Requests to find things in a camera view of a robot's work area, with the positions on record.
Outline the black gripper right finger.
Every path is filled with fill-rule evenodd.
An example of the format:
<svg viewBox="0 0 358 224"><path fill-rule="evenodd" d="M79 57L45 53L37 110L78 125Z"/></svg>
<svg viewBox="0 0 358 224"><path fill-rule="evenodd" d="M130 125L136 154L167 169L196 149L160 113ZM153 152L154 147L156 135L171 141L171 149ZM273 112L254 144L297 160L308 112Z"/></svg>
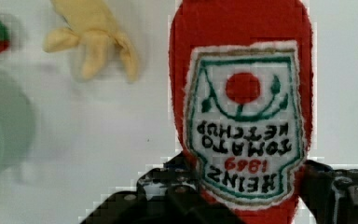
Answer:
<svg viewBox="0 0 358 224"><path fill-rule="evenodd" d="M358 169L307 160L300 198L317 224L358 224Z"/></svg>

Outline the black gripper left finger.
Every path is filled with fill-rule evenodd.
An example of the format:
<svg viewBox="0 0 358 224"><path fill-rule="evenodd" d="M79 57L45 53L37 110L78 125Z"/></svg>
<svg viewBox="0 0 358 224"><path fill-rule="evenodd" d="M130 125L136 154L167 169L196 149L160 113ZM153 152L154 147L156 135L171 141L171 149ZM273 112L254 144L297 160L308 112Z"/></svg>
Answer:
<svg viewBox="0 0 358 224"><path fill-rule="evenodd" d="M244 224L200 195L198 176L179 154L140 177L134 191L109 196L80 224Z"/></svg>

